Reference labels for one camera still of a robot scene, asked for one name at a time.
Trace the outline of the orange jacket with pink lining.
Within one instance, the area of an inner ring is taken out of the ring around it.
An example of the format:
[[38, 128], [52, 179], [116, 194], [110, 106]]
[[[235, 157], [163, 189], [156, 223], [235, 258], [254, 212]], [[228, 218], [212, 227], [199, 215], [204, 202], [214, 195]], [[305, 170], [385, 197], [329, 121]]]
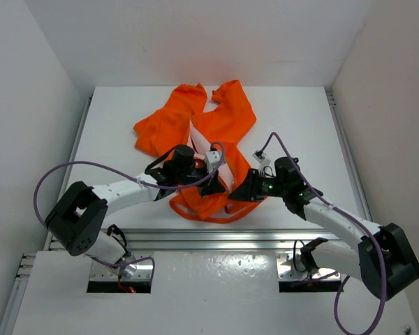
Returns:
[[255, 122], [253, 108], [239, 80], [223, 83], [211, 96], [201, 84], [181, 84], [162, 108], [134, 125], [135, 148], [159, 157], [177, 144], [187, 144], [197, 151], [198, 157], [203, 157], [212, 143], [222, 143], [226, 162], [219, 169], [219, 179], [225, 192], [202, 197], [196, 187], [187, 188], [171, 198], [169, 205], [190, 221], [228, 224], [258, 207], [256, 202], [228, 197], [251, 167], [237, 146]]

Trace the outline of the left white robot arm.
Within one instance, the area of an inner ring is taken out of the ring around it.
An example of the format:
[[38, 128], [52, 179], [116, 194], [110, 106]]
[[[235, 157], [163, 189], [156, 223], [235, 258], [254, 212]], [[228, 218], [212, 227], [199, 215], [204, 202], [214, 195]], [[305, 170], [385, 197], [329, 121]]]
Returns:
[[125, 241], [102, 231], [105, 218], [117, 211], [156, 202], [188, 188], [199, 196], [224, 193], [218, 169], [225, 163], [226, 150], [220, 142], [210, 145], [203, 158], [192, 147], [178, 144], [150, 163], [136, 177], [109, 167], [121, 181], [88, 186], [71, 184], [47, 215], [44, 226], [72, 256], [86, 255], [111, 269], [133, 264]]

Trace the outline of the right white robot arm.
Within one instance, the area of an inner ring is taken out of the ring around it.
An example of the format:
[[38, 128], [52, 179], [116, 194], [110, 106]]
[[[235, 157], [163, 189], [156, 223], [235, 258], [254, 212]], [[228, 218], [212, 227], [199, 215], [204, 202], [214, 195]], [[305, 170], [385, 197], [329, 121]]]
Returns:
[[297, 159], [278, 158], [275, 175], [249, 169], [231, 200], [260, 202], [281, 198], [287, 209], [335, 235], [337, 244], [316, 238], [300, 249], [300, 263], [310, 274], [329, 268], [362, 281], [375, 297], [392, 299], [419, 279], [419, 262], [401, 227], [379, 225], [323, 200], [322, 192], [302, 177]]

